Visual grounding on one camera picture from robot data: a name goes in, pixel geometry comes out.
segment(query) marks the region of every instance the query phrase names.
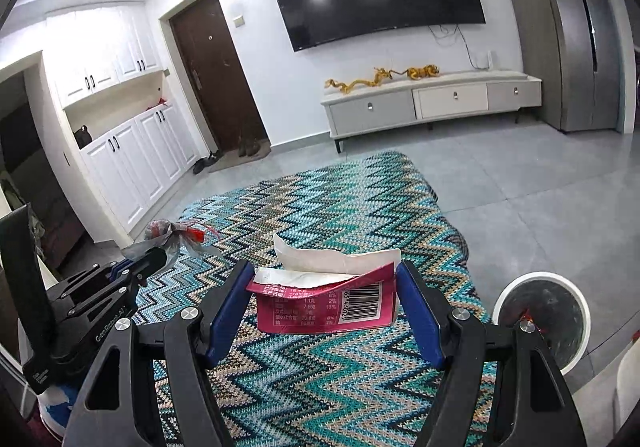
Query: knitted rug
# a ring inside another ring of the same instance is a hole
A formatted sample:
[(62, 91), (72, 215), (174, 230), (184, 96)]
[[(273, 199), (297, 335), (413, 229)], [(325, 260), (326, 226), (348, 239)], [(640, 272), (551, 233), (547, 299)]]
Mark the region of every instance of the knitted rug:
[[(257, 183), (191, 204), (182, 219), (213, 225), (224, 257), (182, 253), (172, 270), (138, 295), (138, 323), (169, 319), (222, 284), (239, 259), (279, 266), (273, 233), (293, 247), (346, 253), (398, 247), (427, 285), (480, 320), (490, 318), (466, 270), (460, 233), (403, 154)], [(156, 390), (169, 445), (180, 445), (164, 364)], [(424, 362), (402, 312), (393, 326), (323, 335), (269, 335), (256, 328), (255, 298), (229, 355), (209, 372), (226, 424), (242, 447), (412, 445), (441, 376)], [(495, 367), (485, 364), (467, 445), (480, 445), (491, 408)]]

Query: white paper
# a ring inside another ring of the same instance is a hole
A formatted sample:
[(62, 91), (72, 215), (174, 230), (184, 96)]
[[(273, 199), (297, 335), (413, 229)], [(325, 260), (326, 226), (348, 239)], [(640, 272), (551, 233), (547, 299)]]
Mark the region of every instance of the white paper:
[(287, 245), (275, 233), (273, 234), (273, 247), (279, 261), (286, 270), (306, 273), (346, 274), (353, 277), (363, 275), (389, 263), (393, 263), (394, 268), (396, 268), (402, 261), (400, 249), (354, 254), (342, 253), (339, 250), (295, 249)]
[(254, 283), (279, 284), (294, 288), (315, 288), (325, 284), (348, 281), (356, 275), (343, 273), (302, 272), (295, 270), (281, 270), (279, 268), (259, 267), (255, 272)]

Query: golden dragon figurine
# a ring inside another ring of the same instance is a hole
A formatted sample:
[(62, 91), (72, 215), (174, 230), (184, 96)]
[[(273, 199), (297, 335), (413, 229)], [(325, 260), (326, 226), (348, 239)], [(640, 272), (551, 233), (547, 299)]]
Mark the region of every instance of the golden dragon figurine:
[(436, 77), (440, 73), (440, 69), (434, 64), (428, 64), (424, 68), (407, 68), (403, 72), (397, 72), (395, 70), (385, 70), (384, 68), (374, 68), (376, 74), (373, 76), (373, 81), (367, 81), (366, 79), (356, 79), (350, 84), (344, 82), (336, 82), (334, 79), (328, 79), (324, 82), (324, 87), (328, 88), (333, 86), (334, 88), (340, 88), (341, 93), (347, 94), (356, 84), (364, 84), (366, 86), (380, 86), (383, 79), (393, 79), (392, 73), (396, 75), (406, 75), (411, 80), (423, 79), (425, 77)]

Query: brown door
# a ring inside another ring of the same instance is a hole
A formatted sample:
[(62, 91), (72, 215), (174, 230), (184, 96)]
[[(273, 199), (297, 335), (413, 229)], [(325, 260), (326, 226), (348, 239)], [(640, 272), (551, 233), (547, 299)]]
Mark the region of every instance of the brown door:
[(218, 0), (198, 0), (171, 18), (182, 62), (223, 151), (240, 137), (266, 138)]

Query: drawer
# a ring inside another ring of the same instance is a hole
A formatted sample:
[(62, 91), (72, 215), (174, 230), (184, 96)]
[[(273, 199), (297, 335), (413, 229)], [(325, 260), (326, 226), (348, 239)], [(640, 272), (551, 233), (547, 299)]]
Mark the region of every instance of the drawer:
[(527, 106), (540, 106), (540, 81), (489, 82), (486, 85), (490, 110), (517, 110)]
[(357, 98), (327, 107), (335, 124), (336, 136), (415, 122), (410, 90)]
[(419, 119), (487, 111), (486, 84), (461, 84), (414, 90), (414, 104), (415, 115)]

